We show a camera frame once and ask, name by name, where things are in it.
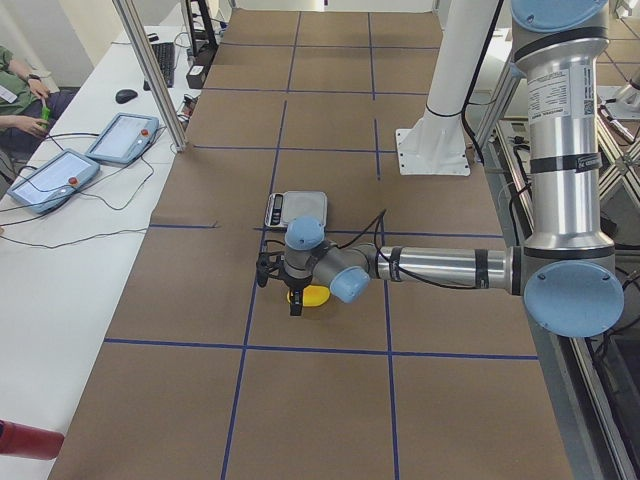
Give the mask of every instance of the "red cylinder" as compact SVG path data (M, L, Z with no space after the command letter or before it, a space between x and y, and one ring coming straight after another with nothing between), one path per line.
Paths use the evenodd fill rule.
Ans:
M0 454L51 460L60 453L64 435L0 420Z

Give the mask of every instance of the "id badge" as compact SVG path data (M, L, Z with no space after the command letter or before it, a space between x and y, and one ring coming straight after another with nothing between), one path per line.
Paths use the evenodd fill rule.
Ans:
M2 98L7 103L13 103L18 99L18 96L11 90L7 90L2 85L0 85L0 98Z

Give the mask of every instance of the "black computer mouse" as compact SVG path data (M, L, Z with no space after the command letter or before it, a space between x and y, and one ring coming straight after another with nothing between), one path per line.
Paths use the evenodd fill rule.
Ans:
M127 103L129 100L133 100L137 96L138 92L125 88L124 90L120 90L118 93L116 93L116 102Z

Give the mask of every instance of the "black keyboard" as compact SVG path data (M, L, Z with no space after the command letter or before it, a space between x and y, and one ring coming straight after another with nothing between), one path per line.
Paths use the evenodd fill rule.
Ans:
M160 71L162 72L162 76L164 77L164 83L166 83L168 88L173 87L173 71L176 61L176 46L173 44L173 42L152 43L151 48L153 49L153 53L158 59L158 65L160 66ZM142 88L144 88L145 90L149 90L149 83L146 80L144 81L144 86Z

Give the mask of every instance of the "white table surface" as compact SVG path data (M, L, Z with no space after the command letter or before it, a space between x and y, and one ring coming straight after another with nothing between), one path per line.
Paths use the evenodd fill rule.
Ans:
M180 27L149 27L147 31L158 33L161 41L173 41ZM122 34L116 41L127 39ZM200 93L188 88L186 52L176 48L178 54L175 86L169 89L176 109L185 93ZM51 133L99 133L118 112L155 115L163 124L151 92L143 91L142 83L132 47L112 45ZM118 105L114 96L123 88L132 88L139 96ZM83 152L93 139L58 141ZM75 195L41 219L5 227L4 235L55 245L147 227L171 169L171 143L165 132L144 155L155 173L123 211ZM58 152L52 141L44 142L30 164L42 164ZM114 170L102 166L99 175ZM148 165L136 161L87 193L120 207L150 171ZM16 205L8 196L0 200L0 210ZM0 212L0 225L33 216L24 209ZM66 433L143 238L143 233L127 233L56 250L0 239L0 419ZM0 456L0 478L45 479L52 466L53 461Z

